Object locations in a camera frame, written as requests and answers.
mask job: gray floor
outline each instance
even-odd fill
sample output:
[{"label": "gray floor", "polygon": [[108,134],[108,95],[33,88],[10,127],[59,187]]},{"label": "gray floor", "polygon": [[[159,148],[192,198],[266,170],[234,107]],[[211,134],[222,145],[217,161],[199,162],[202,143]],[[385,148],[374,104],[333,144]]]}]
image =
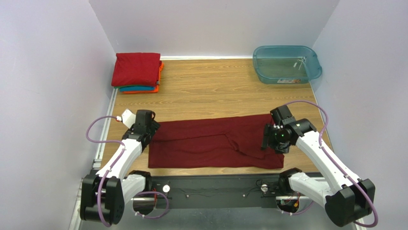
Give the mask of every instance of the gray floor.
[{"label": "gray floor", "polygon": [[[81,230],[106,229],[101,223],[83,221]],[[173,209],[161,219],[135,217],[131,205],[113,230],[352,230],[352,225],[339,228],[326,216],[324,209],[314,204],[299,216],[283,215],[276,209],[219,208]]]}]

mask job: plastic bin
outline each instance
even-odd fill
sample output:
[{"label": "plastic bin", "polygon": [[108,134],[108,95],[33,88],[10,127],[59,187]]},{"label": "plastic bin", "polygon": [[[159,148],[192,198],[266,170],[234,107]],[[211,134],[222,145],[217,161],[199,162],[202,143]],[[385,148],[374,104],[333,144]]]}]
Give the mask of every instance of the plastic bin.
[{"label": "plastic bin", "polygon": [[252,60],[265,84],[308,83],[322,74],[317,54],[306,46],[261,46]]}]

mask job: red folded shirt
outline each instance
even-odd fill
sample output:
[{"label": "red folded shirt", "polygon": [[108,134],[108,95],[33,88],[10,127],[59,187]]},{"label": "red folded shirt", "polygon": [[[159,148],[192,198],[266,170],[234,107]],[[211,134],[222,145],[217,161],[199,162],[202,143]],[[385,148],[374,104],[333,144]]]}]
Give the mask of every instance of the red folded shirt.
[{"label": "red folded shirt", "polygon": [[271,115],[160,122],[149,145],[149,168],[283,168],[283,154],[261,150]]},{"label": "red folded shirt", "polygon": [[160,54],[119,53],[116,54],[112,86],[143,85],[155,87],[159,80]]}]

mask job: stack of folded clothes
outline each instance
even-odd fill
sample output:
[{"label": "stack of folded clothes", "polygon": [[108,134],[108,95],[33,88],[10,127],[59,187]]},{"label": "stack of folded clothes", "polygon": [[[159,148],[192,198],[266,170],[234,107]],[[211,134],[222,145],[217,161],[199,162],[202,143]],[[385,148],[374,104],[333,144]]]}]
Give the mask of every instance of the stack of folded clothes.
[{"label": "stack of folded clothes", "polygon": [[164,64],[157,53],[116,54],[112,86],[122,93],[159,91],[160,72]]}]

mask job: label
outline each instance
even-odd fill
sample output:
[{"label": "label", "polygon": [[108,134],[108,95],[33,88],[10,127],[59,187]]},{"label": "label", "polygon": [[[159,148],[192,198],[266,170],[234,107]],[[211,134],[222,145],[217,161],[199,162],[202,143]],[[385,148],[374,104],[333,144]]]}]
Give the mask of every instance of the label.
[{"label": "label", "polygon": [[300,83],[300,79],[279,79],[278,83],[283,83],[283,84],[294,84],[294,83]]}]

